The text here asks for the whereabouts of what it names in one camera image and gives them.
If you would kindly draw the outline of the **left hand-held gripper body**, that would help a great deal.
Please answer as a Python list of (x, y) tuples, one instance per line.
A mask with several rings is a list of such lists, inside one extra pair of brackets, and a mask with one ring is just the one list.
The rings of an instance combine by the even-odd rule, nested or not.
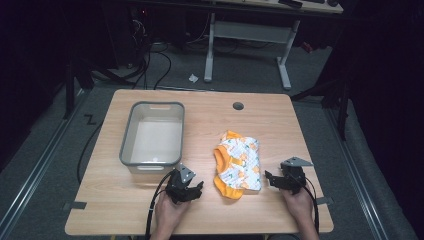
[(192, 201), (190, 193), (196, 187), (189, 187), (189, 185), (195, 176), (196, 174), (183, 163), (171, 172), (165, 191), (174, 204)]

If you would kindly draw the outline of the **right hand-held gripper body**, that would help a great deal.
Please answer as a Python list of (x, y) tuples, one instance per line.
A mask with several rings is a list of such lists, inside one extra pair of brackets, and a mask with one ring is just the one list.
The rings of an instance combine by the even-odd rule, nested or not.
[(313, 163), (299, 157), (291, 157), (280, 163), (282, 180), (280, 189), (290, 190), (293, 194), (300, 192), (306, 186), (304, 167), (312, 167)]

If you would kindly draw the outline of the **person's left hand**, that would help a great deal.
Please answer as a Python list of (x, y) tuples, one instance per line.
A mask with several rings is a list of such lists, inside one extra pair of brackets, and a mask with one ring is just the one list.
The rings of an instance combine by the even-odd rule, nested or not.
[(190, 202), (174, 204), (171, 198), (162, 192), (155, 206), (156, 229), (174, 232), (189, 207)]

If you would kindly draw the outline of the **person's right hand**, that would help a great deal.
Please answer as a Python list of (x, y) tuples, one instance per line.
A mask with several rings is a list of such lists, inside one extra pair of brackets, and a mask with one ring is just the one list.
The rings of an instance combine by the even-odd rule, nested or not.
[(305, 189), (293, 194), (290, 190), (281, 190), (281, 194), (286, 202), (289, 213), (295, 219), (299, 228), (314, 229), (312, 216), (313, 202)]

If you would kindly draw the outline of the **orange and white baby pants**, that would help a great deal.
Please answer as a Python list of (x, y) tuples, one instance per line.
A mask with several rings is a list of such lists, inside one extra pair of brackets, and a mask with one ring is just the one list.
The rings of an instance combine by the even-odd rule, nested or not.
[(260, 191), (259, 142), (228, 130), (213, 150), (216, 161), (214, 184), (222, 196), (238, 200), (246, 190)]

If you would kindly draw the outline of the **grey-rimmed white plastic basin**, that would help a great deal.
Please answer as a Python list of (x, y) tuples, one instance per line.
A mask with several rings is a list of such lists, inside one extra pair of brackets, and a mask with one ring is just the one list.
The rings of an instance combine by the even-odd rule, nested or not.
[(136, 102), (121, 144), (121, 163), (133, 174), (170, 171), (182, 158), (184, 120), (182, 103)]

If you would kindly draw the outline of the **metal floor rail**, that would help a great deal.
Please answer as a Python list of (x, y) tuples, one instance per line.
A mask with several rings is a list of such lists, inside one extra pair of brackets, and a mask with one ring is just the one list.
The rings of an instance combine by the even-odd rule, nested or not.
[(89, 94), (89, 90), (78, 90), (75, 106), (66, 113), (66, 96), (60, 92), (0, 173), (0, 240), (9, 238)]
[(374, 240), (387, 240), (388, 235), (379, 217), (374, 201), (371, 199), (346, 141), (342, 139), (338, 131), (336, 113), (333, 110), (324, 110), (324, 114), (341, 149), (342, 159), (347, 167), (348, 176)]

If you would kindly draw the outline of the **white metal desk frame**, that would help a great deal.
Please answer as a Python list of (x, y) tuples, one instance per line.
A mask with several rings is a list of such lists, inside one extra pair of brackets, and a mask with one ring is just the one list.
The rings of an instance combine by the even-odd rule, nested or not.
[(290, 90), (292, 85), (287, 72), (286, 61), (297, 35), (299, 25), (299, 20), (295, 20), (291, 27), (266, 26), (216, 20), (215, 14), (212, 13), (209, 23), (208, 51), (205, 62), (204, 81), (212, 81), (214, 64), (214, 40), (216, 38), (248, 40), (283, 44), (285, 46), (282, 55), (276, 58), (276, 62), (283, 88), (285, 90)]

